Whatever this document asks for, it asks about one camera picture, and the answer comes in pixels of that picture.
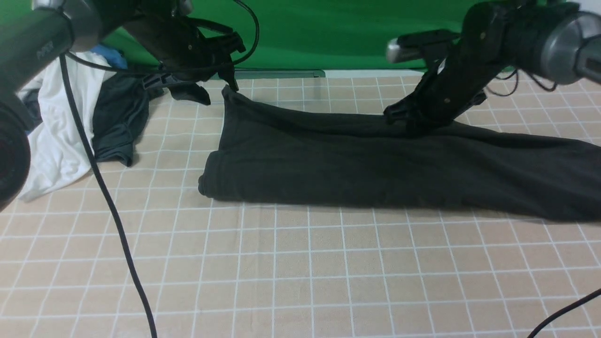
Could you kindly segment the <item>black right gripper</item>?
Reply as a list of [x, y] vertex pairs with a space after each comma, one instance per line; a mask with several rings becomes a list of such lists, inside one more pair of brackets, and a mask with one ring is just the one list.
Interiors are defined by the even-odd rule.
[[428, 70], [411, 94], [386, 107], [386, 121], [405, 121], [404, 130], [410, 138], [451, 124], [508, 66], [501, 55], [508, 25], [509, 6], [500, 2], [472, 6], [464, 17], [459, 41], [448, 51], [444, 68]]

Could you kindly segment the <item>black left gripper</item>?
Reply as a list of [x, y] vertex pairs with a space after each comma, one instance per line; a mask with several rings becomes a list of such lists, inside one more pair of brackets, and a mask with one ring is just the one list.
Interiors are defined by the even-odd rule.
[[209, 106], [212, 101], [204, 87], [179, 78], [211, 78], [218, 73], [238, 92], [232, 54], [246, 51], [242, 37], [230, 28], [223, 36], [205, 37], [196, 23], [197, 19], [146, 14], [123, 25], [161, 64], [142, 77], [144, 89], [167, 89], [175, 100]]

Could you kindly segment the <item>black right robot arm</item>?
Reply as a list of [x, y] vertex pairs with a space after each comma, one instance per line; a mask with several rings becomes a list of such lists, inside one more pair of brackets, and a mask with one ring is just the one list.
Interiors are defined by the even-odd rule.
[[415, 90], [384, 115], [389, 123], [404, 121], [409, 135], [424, 135], [483, 103], [485, 87], [509, 67], [554, 86], [582, 78], [599, 83], [600, 29], [600, 15], [582, 11], [575, 2], [476, 3], [460, 32], [415, 32], [388, 42], [388, 62], [422, 59], [427, 71]]

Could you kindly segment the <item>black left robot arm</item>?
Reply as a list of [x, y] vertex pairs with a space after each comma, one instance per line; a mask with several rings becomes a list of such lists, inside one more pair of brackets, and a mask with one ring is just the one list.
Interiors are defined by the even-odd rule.
[[158, 75], [161, 88], [182, 85], [197, 102], [208, 105], [208, 95], [199, 87], [191, 89], [191, 85], [217, 74], [237, 89], [235, 66], [253, 55], [258, 45], [258, 18], [244, 2], [239, 0], [238, 5], [254, 21], [254, 44], [249, 51], [233, 28], [190, 18], [193, 3], [189, 0], [33, 1], [32, 12], [1, 34], [1, 208], [21, 192], [30, 171], [26, 131], [33, 125], [17, 91], [35, 75], [55, 59], [60, 60], [77, 132], [97, 182], [107, 195], [75, 107], [66, 58], [75, 60], [75, 52], [89, 51], [123, 27], [162, 64], [161, 69], [144, 70], [142, 75]]

